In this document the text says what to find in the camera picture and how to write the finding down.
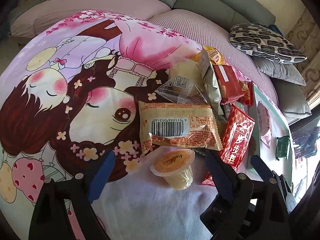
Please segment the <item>green mung cake packet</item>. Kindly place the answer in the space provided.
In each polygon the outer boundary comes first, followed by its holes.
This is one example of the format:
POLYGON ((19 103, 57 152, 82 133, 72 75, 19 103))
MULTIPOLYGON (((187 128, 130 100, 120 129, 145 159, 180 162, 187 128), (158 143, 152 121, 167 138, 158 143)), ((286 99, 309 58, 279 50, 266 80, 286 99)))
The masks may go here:
POLYGON ((276 137, 276 160, 284 158, 285 160, 289 157, 290 150, 290 137, 285 135, 283 137, 276 137))

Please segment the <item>teal cardboard box lid tray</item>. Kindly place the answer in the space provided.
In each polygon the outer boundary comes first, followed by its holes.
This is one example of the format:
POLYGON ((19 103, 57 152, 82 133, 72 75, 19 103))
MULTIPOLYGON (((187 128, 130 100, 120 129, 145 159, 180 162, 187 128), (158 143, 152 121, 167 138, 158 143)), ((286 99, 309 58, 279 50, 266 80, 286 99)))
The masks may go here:
POLYGON ((257 86, 253 86, 255 103, 249 107, 248 114, 255 120, 255 126, 247 149, 248 158, 246 168, 253 174, 257 174, 252 165, 250 158, 253 155, 258 155, 265 164, 276 171, 278 175, 284 175, 288 184, 293 182, 293 143, 291 132, 287 120, 282 115, 279 108, 273 101, 265 95, 257 86), (271 123, 271 140, 270 146, 266 146, 261 140, 261 132, 259 131, 259 116, 257 106, 261 103, 270 115, 271 123), (289 150, 285 158, 276 158, 277 138, 289 136, 289 150))

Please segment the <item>orange jelly cup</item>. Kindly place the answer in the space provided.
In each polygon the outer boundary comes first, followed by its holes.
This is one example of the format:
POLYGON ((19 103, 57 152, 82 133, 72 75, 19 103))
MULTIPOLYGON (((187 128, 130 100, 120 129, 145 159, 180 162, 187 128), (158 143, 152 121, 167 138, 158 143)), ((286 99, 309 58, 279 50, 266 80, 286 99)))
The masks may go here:
POLYGON ((159 157, 150 166, 150 170, 173 189, 185 190, 193 182, 191 164, 194 160, 195 152, 191 149, 172 150, 159 157))

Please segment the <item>red patterned cake packet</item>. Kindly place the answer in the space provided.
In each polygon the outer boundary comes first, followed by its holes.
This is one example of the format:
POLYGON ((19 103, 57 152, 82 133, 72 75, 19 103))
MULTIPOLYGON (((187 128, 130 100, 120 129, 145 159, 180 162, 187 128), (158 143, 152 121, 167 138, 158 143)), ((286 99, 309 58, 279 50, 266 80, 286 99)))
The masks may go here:
POLYGON ((255 126, 255 120, 241 108, 231 104, 231 110, 223 133, 223 149, 217 151, 222 161, 238 171, 255 126))

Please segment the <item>orange barcode bread packet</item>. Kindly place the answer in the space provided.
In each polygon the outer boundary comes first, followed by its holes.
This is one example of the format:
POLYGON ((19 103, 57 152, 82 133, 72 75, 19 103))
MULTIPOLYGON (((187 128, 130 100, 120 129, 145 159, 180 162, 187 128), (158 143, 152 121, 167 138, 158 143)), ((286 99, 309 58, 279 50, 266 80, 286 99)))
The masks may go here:
POLYGON ((223 149, 209 105, 145 103, 140 101, 140 142, 146 155, 152 145, 223 149))

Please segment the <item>pink bread packet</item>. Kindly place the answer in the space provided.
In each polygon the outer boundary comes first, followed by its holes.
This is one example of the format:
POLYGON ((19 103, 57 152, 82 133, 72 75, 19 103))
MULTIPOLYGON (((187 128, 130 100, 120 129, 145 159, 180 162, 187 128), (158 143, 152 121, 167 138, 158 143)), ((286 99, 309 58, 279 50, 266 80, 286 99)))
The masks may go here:
POLYGON ((272 139, 271 118, 268 109, 261 101, 258 102, 257 113, 259 119, 260 140, 267 148, 270 148, 272 139))

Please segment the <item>white cream snack packet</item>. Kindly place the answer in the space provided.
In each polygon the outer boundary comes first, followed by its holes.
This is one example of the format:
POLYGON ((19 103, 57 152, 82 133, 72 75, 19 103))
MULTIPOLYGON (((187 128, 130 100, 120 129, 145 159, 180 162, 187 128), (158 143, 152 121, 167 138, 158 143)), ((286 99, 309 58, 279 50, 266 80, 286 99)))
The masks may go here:
POLYGON ((218 81, 214 72, 213 65, 209 58, 209 54, 204 48, 202 48, 202 51, 200 52, 199 69, 203 81, 203 86, 206 90, 208 102, 218 115, 223 115, 223 111, 220 106, 222 96, 220 93, 218 81))

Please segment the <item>dark red biscuit packet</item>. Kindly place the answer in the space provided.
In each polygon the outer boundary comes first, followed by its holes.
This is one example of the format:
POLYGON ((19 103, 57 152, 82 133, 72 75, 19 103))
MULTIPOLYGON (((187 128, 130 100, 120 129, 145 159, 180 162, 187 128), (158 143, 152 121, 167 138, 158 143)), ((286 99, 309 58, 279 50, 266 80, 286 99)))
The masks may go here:
POLYGON ((221 104, 225 105, 240 99, 244 92, 238 83, 233 68, 227 65, 213 65, 213 68, 221 93, 221 104))

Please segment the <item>small red orange snack packet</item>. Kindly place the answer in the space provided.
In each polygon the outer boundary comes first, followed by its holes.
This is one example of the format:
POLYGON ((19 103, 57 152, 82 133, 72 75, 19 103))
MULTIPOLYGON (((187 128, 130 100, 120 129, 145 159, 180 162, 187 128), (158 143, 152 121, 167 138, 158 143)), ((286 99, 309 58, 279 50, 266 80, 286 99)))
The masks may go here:
POLYGON ((240 88, 243 92, 243 96, 238 100, 240 103, 253 106, 254 105, 254 88, 252 81, 238 81, 240 88))

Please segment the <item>clear round bun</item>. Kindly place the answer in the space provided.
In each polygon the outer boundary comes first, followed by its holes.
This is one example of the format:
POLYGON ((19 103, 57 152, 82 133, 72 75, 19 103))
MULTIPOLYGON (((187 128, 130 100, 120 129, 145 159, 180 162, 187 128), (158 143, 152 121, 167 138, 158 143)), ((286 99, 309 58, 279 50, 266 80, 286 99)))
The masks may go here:
POLYGON ((197 63, 183 57, 172 59, 168 80, 156 89, 156 93, 172 103, 208 104, 197 63))

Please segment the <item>yellow cake packet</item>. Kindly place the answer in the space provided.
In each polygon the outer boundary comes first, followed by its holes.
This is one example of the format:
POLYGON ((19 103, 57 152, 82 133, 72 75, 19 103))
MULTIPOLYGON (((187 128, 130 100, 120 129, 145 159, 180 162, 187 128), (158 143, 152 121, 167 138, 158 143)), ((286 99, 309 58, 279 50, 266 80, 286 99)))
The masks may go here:
POLYGON ((228 66, 228 62, 225 60, 223 55, 216 49, 210 46, 202 46, 202 50, 205 51, 208 55, 204 55, 202 52, 198 52, 190 59, 195 62, 200 62, 201 65, 209 66, 211 65, 225 65, 228 66))

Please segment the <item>grey-green piped cushion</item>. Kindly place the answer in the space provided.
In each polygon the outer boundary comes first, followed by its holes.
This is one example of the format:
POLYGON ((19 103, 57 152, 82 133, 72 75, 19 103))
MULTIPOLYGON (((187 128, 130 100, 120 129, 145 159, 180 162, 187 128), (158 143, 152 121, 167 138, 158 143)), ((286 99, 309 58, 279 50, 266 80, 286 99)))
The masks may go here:
POLYGON ((299 85, 274 78, 271 81, 277 93, 279 109, 289 124, 312 115, 299 85))

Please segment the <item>pink cartoon girl cloth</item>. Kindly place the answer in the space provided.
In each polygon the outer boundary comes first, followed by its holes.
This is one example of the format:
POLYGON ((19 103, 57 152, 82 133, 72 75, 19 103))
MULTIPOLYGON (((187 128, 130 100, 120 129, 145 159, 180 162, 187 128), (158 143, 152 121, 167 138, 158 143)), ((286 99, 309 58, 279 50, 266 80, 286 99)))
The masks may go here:
POLYGON ((199 215, 214 189, 176 191, 141 157, 138 102, 161 102, 172 56, 215 47, 274 103, 271 79, 229 34, 204 17, 173 10, 150 21, 83 11, 34 39, 1 75, 1 212, 27 239, 46 178, 90 175, 113 150, 116 165, 93 204, 113 239, 204 239, 199 215))

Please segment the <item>grey pillow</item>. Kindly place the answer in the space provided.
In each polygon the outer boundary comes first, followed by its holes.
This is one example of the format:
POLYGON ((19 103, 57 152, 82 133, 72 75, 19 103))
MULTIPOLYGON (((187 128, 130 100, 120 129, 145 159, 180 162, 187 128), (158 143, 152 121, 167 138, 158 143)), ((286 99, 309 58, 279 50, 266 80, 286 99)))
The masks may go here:
POLYGON ((253 56, 252 60, 257 69, 269 77, 284 80, 300 86, 306 86, 304 78, 298 69, 291 63, 278 63, 257 56, 253 56))

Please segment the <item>brown patterned curtain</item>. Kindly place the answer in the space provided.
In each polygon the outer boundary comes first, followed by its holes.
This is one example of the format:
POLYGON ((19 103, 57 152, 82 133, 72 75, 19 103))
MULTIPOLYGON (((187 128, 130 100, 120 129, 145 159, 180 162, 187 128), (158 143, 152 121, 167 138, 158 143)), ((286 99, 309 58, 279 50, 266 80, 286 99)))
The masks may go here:
POLYGON ((301 90, 313 109, 319 105, 319 26, 307 9, 286 38, 307 56, 295 66, 306 81, 301 90))

